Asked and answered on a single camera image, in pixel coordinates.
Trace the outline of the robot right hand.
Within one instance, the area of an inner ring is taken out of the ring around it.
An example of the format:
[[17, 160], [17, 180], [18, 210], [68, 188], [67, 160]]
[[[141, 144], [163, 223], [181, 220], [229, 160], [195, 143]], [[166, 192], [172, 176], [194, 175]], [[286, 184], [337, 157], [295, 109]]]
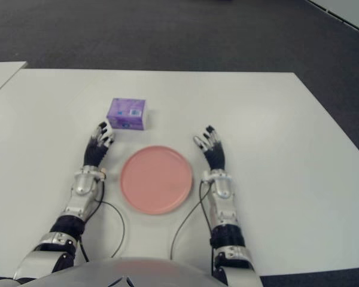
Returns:
[[220, 137], [212, 126], [207, 126], [205, 130], [203, 137], [206, 140], [194, 136], [193, 142], [202, 151], [210, 170], [225, 170], [226, 159]]

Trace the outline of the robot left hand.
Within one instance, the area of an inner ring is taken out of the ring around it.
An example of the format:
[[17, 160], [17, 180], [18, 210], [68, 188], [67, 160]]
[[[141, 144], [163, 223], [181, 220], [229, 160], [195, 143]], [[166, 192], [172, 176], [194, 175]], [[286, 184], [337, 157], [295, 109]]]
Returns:
[[111, 126], [103, 121], [97, 125], [87, 143], [83, 166], [99, 167], [110, 146], [114, 143]]

